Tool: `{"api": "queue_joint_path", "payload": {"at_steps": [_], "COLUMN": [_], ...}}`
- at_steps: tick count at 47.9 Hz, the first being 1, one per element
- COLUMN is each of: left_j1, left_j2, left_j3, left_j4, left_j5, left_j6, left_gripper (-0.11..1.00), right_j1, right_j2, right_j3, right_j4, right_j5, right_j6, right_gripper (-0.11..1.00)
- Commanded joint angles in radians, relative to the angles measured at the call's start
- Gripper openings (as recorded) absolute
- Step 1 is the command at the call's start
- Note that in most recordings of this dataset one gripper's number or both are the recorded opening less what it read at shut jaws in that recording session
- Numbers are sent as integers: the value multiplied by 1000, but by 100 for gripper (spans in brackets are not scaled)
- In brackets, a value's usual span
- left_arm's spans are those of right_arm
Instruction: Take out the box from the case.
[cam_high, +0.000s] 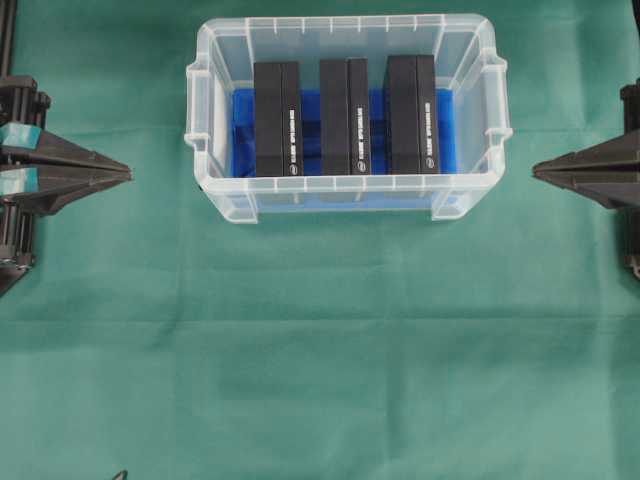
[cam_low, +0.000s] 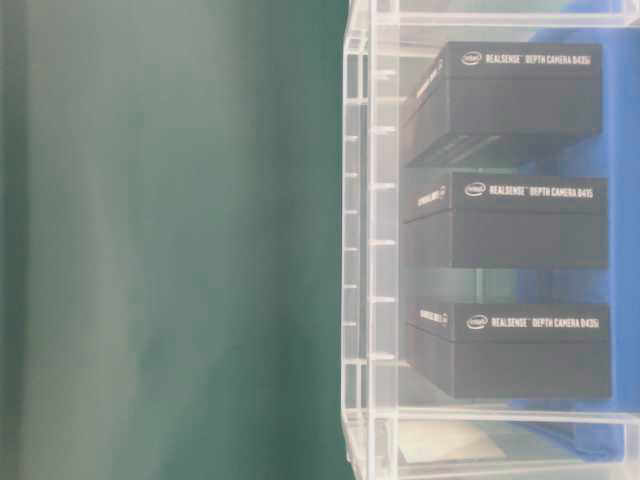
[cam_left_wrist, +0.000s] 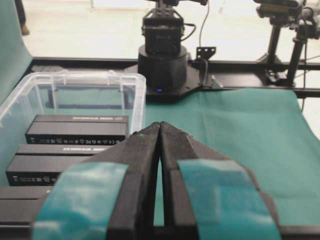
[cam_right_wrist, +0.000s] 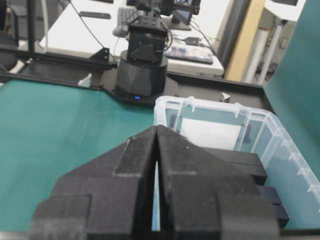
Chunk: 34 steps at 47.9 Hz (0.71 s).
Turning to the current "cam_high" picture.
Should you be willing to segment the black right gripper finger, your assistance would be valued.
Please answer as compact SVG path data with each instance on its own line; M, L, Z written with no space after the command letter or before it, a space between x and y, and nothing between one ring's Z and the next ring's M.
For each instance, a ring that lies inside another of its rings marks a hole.
M535 174L538 180L594 200L607 209L639 206L639 182L587 174Z
M639 131L634 130L580 151L536 164L535 176L555 172L633 171L639 169Z

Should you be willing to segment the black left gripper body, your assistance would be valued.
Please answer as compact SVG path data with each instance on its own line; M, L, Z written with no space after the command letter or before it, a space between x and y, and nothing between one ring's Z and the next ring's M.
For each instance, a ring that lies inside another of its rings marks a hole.
M46 125L51 98L27 75L1 78L1 147L10 142L34 149ZM1 294L8 292L35 263L34 215L1 201Z

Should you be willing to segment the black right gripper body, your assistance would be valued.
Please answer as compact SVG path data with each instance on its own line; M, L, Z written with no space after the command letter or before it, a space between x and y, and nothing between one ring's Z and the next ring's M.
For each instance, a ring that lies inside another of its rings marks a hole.
M624 104L624 132L639 129L639 80L626 85L620 91ZM624 263L639 279L639 208L629 207L623 211Z

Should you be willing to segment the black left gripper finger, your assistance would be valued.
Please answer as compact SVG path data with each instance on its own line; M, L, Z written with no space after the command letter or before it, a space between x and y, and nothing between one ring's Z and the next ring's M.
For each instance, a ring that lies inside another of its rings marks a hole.
M130 173L129 167L125 164L96 151L85 149L33 125L2 126L1 154L16 157L27 164L92 168Z
M129 171L78 167L2 167L1 201L37 215L132 180Z

